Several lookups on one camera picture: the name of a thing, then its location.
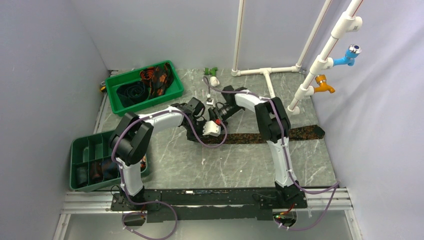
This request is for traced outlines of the brown patterned necktie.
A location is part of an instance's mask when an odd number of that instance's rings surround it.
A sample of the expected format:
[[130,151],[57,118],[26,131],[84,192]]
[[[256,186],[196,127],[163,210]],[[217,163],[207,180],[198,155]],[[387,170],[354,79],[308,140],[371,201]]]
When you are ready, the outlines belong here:
[[[325,131],[318,125],[308,125],[296,127],[289,131],[290,141],[319,140],[325,136]],[[200,136],[200,140],[206,145],[220,144],[224,139],[224,134],[219,136]],[[266,144],[266,140],[260,133],[229,133],[224,144]]]

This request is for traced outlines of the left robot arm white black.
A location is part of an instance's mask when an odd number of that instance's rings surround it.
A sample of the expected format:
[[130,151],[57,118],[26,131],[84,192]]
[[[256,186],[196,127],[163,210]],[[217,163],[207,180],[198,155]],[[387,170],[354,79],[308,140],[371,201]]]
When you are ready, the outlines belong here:
[[138,115],[128,112],[111,135],[108,145],[111,160],[117,164],[124,204],[131,210],[144,203],[145,186],[141,162],[154,134],[169,128],[184,127],[187,139],[203,142],[205,137],[218,137],[223,129],[220,120],[203,118],[205,105],[193,97],[186,103],[174,103],[164,110]]

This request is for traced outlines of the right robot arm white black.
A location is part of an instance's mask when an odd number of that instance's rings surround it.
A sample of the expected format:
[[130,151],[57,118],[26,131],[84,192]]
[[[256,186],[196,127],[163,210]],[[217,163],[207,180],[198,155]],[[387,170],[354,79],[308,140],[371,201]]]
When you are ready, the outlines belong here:
[[234,89],[231,85],[221,90],[225,103],[221,108],[208,109],[209,120],[202,129],[204,136],[229,135],[224,129],[225,121],[240,110],[250,110],[255,114],[260,136],[268,144],[274,164],[274,184],[276,203],[289,207],[295,200],[303,199],[305,193],[297,181],[289,151],[291,123],[278,97],[259,96],[245,87]]

